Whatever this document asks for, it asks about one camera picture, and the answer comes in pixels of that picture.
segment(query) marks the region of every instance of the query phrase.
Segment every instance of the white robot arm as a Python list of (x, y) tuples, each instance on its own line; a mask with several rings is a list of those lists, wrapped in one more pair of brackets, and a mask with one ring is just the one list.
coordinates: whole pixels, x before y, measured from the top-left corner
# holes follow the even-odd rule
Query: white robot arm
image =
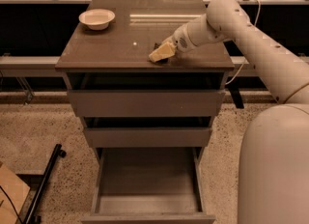
[(155, 62), (225, 38), (234, 41), (278, 102), (309, 103), (304, 91), (309, 88), (309, 66), (251, 24), (236, 0), (211, 0), (206, 14), (178, 28), (163, 41), (163, 53), (160, 47), (150, 58)]
[(306, 224), (309, 65), (252, 25), (236, 0), (211, 0), (206, 14), (177, 29), (150, 58), (155, 62), (224, 38), (234, 41), (273, 97), (284, 103), (260, 113), (244, 134), (238, 224)]

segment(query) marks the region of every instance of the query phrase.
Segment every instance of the small bowl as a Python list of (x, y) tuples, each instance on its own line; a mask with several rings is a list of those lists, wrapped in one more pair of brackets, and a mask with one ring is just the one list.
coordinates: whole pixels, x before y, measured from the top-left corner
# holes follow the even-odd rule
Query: small bowl
[(109, 22), (115, 18), (115, 14), (108, 10), (94, 9), (84, 12), (79, 16), (79, 21), (92, 30), (103, 30)]

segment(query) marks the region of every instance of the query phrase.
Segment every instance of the speckled floor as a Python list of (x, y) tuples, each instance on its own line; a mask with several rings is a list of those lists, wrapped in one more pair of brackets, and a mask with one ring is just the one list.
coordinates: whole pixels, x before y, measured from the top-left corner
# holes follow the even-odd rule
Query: speckled floor
[[(227, 95), (213, 124), (201, 161), (208, 213), (216, 224), (237, 223), (239, 151), (248, 123), (274, 103), (268, 92), (243, 95), (236, 109)], [(72, 112), (66, 93), (36, 93), (24, 105), (22, 93), (0, 93), (0, 160), (16, 173), (42, 174), (55, 144), (67, 152), (60, 158), (37, 214), (42, 224), (80, 223), (90, 212), (98, 163)]]

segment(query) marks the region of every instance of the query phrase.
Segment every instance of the cabinet top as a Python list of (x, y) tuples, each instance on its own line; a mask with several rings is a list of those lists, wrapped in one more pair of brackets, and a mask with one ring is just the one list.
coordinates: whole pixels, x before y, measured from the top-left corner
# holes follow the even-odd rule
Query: cabinet top
[(79, 23), (56, 64), (61, 71), (227, 71), (234, 65), (223, 45), (205, 44), (154, 64), (149, 54), (174, 31), (206, 11), (202, 0), (93, 0), (88, 7), (115, 13), (108, 28)]

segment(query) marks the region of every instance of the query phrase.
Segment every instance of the sponge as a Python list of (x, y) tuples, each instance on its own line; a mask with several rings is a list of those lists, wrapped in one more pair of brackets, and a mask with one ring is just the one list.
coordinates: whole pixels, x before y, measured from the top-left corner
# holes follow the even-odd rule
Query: sponge
[(174, 56), (176, 53), (176, 46), (172, 42), (164, 42), (158, 49), (154, 50), (149, 58), (152, 62), (158, 62), (160, 60)]

